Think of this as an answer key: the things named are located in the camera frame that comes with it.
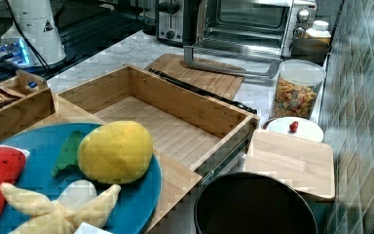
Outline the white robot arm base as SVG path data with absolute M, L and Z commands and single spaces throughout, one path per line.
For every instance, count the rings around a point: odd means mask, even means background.
M 55 65 L 66 58 L 50 0 L 6 0 L 13 25 L 1 37 L 16 43 L 8 62 L 20 68 Z

